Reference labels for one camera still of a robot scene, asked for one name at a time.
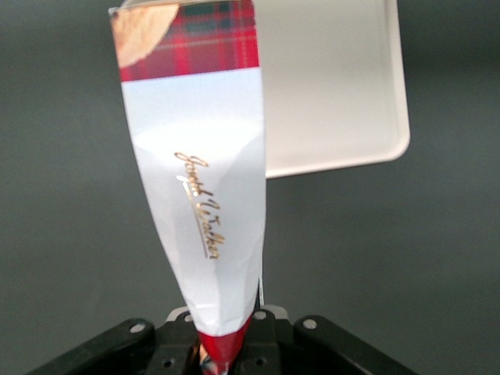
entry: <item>white wrapper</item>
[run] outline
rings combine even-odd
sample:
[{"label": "white wrapper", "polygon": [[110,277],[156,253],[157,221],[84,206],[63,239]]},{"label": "white wrapper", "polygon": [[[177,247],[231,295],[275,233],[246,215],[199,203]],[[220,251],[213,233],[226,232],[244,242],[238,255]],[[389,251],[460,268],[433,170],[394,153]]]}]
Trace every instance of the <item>white wrapper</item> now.
[{"label": "white wrapper", "polygon": [[262,272],[260,68],[123,82],[122,89],[156,230],[195,325],[210,336],[231,334],[251,315]]}]

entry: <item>screw hole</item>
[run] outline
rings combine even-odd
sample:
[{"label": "screw hole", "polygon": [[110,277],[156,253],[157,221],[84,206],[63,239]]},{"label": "screw hole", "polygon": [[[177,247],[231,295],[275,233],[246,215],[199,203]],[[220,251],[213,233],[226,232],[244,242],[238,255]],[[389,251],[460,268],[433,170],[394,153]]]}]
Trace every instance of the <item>screw hole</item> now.
[{"label": "screw hole", "polygon": [[264,357],[257,358],[257,360],[255,361],[255,364],[259,367],[264,366],[266,363],[267,359],[265,359]]},{"label": "screw hole", "polygon": [[163,362],[163,367],[169,369],[170,367],[173,367],[174,364],[175,364],[174,358],[167,359],[165,362]]}]

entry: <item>crumpled wrapper end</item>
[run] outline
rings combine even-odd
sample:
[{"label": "crumpled wrapper end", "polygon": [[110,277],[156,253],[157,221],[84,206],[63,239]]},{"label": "crumpled wrapper end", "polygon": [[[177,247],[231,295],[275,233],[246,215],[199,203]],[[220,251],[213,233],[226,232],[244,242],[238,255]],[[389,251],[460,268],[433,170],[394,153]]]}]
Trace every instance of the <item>crumpled wrapper end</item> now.
[{"label": "crumpled wrapper end", "polygon": [[251,320],[251,317],[248,318],[240,330],[225,336],[213,337],[198,332],[198,336],[202,342],[200,352],[205,350],[208,355],[205,358],[203,355],[201,357],[200,365],[203,375],[225,375],[228,373],[243,347],[243,339]]}]

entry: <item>shortbread biscuit image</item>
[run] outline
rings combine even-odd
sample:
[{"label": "shortbread biscuit image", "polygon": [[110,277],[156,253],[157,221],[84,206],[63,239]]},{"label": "shortbread biscuit image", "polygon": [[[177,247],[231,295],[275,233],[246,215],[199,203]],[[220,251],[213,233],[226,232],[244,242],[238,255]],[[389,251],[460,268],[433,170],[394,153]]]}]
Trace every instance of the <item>shortbread biscuit image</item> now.
[{"label": "shortbread biscuit image", "polygon": [[120,9],[111,19],[118,66],[134,65],[162,40],[177,15],[178,4]]}]

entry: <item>white tray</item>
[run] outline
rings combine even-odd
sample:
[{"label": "white tray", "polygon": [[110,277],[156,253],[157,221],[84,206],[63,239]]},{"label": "white tray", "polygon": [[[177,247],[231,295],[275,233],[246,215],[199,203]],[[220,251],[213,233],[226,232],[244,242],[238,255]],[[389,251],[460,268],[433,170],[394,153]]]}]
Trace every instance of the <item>white tray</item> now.
[{"label": "white tray", "polygon": [[396,0],[255,0],[268,177],[408,147]]}]

